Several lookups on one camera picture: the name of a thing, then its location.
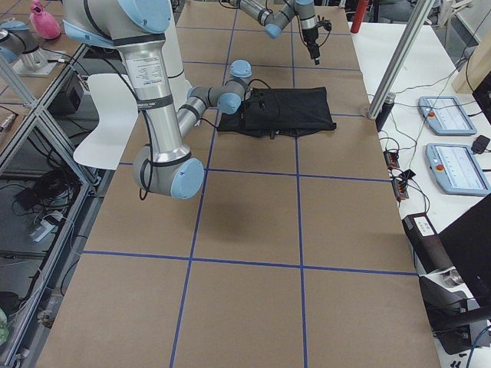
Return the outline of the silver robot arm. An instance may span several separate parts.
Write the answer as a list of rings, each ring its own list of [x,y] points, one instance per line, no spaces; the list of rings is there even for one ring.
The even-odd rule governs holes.
[[[270,38],[277,38],[297,18],[302,41],[315,65],[320,63],[319,28],[329,28],[330,22],[316,15],[314,1],[284,1],[284,5],[273,11],[258,1],[228,1],[233,7],[245,12],[264,27]]]
[[[193,197],[205,170],[183,138],[208,108],[224,114],[240,108],[252,76],[249,62],[234,61],[225,85],[194,87],[186,102],[176,107],[163,55],[165,32],[173,22],[168,1],[65,1],[63,7],[68,37],[114,48],[124,63],[149,137],[133,163],[141,196],[152,192],[175,199]]]

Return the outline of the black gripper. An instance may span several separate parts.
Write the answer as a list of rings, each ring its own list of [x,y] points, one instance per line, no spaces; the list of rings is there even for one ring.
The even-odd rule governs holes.
[[[310,58],[314,61],[315,65],[319,65],[320,63],[320,50],[317,43],[318,36],[319,33],[316,27],[302,29],[302,39],[305,42]]]

